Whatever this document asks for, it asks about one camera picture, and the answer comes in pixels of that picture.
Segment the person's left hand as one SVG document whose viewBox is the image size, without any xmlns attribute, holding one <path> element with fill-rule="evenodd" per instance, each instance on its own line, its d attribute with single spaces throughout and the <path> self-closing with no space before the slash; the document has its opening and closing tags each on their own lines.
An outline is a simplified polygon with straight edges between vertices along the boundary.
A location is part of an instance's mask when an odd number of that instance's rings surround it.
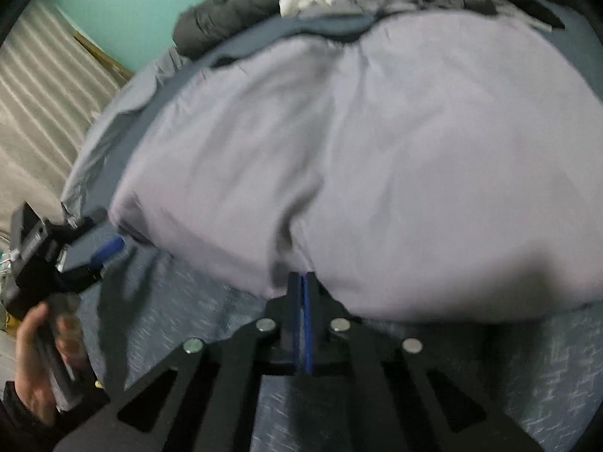
<svg viewBox="0 0 603 452">
<path fill-rule="evenodd" d="M 40 328 L 48 321 L 50 307 L 42 302 L 31 309 L 16 333 L 16 373 L 14 388 L 27 411 L 43 426 L 53 426 L 56 400 L 47 365 L 38 343 Z M 56 318 L 55 347 L 66 365 L 83 368 L 88 363 L 80 319 L 73 312 Z"/>
</svg>

